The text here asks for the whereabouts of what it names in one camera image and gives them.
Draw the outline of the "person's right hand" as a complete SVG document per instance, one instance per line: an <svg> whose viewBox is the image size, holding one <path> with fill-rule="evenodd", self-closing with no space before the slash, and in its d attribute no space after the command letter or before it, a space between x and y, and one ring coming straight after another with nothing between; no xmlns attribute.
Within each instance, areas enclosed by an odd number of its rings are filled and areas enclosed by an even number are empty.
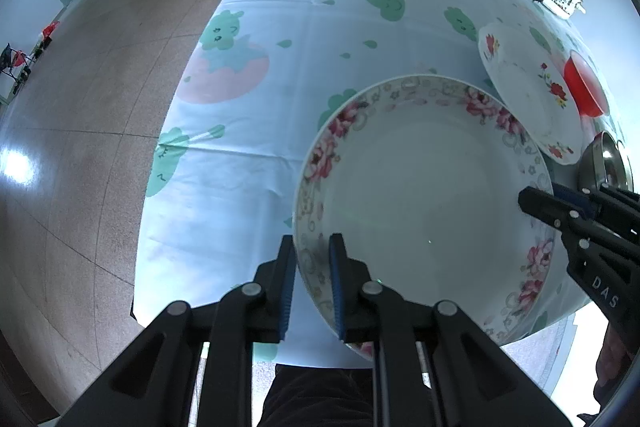
<svg viewBox="0 0 640 427"><path fill-rule="evenodd" d="M597 382L593 388L594 399L601 407L611 400L632 361L634 355L627 350L613 325L608 324L596 363Z"/></svg>

